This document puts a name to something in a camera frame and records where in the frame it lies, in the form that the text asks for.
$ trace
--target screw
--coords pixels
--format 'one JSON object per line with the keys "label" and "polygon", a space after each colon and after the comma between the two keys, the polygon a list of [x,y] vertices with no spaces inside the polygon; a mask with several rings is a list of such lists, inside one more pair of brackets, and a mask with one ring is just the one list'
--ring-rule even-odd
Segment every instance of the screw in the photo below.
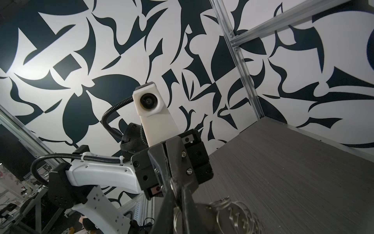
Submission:
{"label": "screw", "polygon": [[186,172],[187,172],[187,175],[189,175],[189,176],[192,175],[192,169],[191,168],[188,168]]}

